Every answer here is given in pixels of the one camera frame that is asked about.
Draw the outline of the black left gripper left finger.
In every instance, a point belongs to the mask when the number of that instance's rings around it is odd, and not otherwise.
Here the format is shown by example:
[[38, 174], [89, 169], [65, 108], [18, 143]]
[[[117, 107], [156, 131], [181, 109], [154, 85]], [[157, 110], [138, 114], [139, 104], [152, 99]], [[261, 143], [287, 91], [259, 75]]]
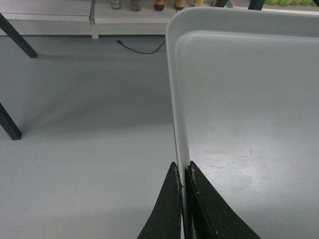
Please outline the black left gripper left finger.
[[181, 237], [181, 189], [177, 164], [167, 171], [155, 206], [139, 239], [179, 239]]

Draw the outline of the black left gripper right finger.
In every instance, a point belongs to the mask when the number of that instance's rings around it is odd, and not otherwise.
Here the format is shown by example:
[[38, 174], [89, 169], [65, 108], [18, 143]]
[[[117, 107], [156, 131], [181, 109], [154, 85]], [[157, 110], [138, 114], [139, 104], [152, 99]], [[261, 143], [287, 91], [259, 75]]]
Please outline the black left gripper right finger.
[[231, 209], [195, 162], [185, 172], [188, 212], [197, 239], [258, 239]]

